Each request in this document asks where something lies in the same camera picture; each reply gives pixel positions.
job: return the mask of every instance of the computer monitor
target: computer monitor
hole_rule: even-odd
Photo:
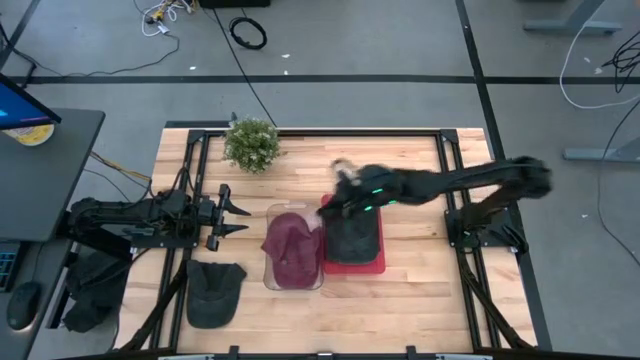
[[[59,123],[60,117],[0,74],[0,130]]]

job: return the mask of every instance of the wooden tabletop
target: wooden tabletop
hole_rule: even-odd
[[[465,166],[491,160],[482,129],[457,129]],[[169,188],[180,169],[189,129],[165,129],[153,172],[154,191]],[[223,140],[211,140],[204,193],[216,194],[221,183],[231,187],[232,201],[251,217],[226,215],[229,224],[249,225],[221,241],[218,252],[201,246],[193,259],[238,263],[248,273],[234,319],[211,330],[189,325],[186,311],[178,351],[226,353],[239,345],[242,353],[402,353],[471,351],[460,276],[443,220],[444,196],[418,207],[382,209],[387,269],[376,276],[326,275],[315,291],[272,291],[262,280],[266,211],[273,204],[304,201],[319,206],[335,178],[328,169],[336,158],[356,165],[440,171],[435,141],[425,137],[295,137],[281,141],[287,154],[264,174],[251,175],[222,160]],[[192,175],[195,176],[194,157]],[[471,191],[479,201],[494,189]],[[136,262],[120,311],[116,347],[126,343],[155,305],[166,250],[153,249]],[[483,255],[495,304],[523,339],[535,335],[515,256],[507,248],[484,248]],[[175,266],[179,263],[177,252]],[[476,301],[483,344],[488,331]],[[163,324],[161,346],[168,344],[173,304]]]

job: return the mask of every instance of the maroon baseball cap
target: maroon baseball cap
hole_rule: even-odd
[[[262,250],[271,258],[273,277],[283,289],[309,289],[321,271],[321,228],[309,231],[304,218],[288,212],[275,217]]]

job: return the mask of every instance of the concrete floor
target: concrete floor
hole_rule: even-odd
[[[29,1],[1,2],[11,33]],[[156,1],[138,0],[141,7]],[[269,34],[261,52],[238,49],[249,75],[473,74],[453,1],[274,0],[247,9]],[[487,76],[558,76],[569,37],[525,33],[525,19],[561,17],[577,1],[466,1],[478,54]],[[240,15],[220,10],[224,24]],[[637,31],[640,8],[632,0],[607,1],[596,17],[620,21],[609,37],[581,38],[568,75],[596,76],[594,70]],[[203,13],[180,13],[169,23],[180,51],[165,62],[121,76],[239,75],[217,24]],[[174,45],[146,38],[129,1],[41,1],[18,48],[61,73],[114,70],[153,61]],[[285,59],[281,55],[290,54]],[[11,56],[2,72],[23,75],[27,66]],[[611,75],[610,69],[597,76]],[[50,76],[38,70],[37,76]],[[260,83],[254,85],[280,126],[484,127],[474,84],[437,83]],[[612,85],[569,86],[576,101],[598,104],[635,95],[628,86],[614,97]],[[232,111],[265,116],[246,84],[49,84],[29,92],[49,107],[100,109],[107,119],[95,150],[143,173],[151,173],[160,133],[168,120],[221,120]],[[553,347],[560,351],[640,356],[640,269],[601,228],[595,208],[593,163],[561,158],[568,146],[604,146],[628,106],[576,110],[557,85],[489,85],[496,121],[508,157],[530,155],[554,171],[555,190],[521,210]],[[633,115],[614,145],[640,131]],[[140,189],[110,175],[131,197]],[[611,165],[603,176],[602,207],[609,226],[640,251],[635,221],[640,173]],[[83,175],[74,199],[119,199],[104,180]],[[87,334],[43,329],[31,359],[104,352],[114,321]]]

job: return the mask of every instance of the potted plant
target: potted plant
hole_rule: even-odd
[[[258,118],[231,122],[224,141],[224,159],[252,174],[260,174],[271,166],[280,152],[278,130]]]

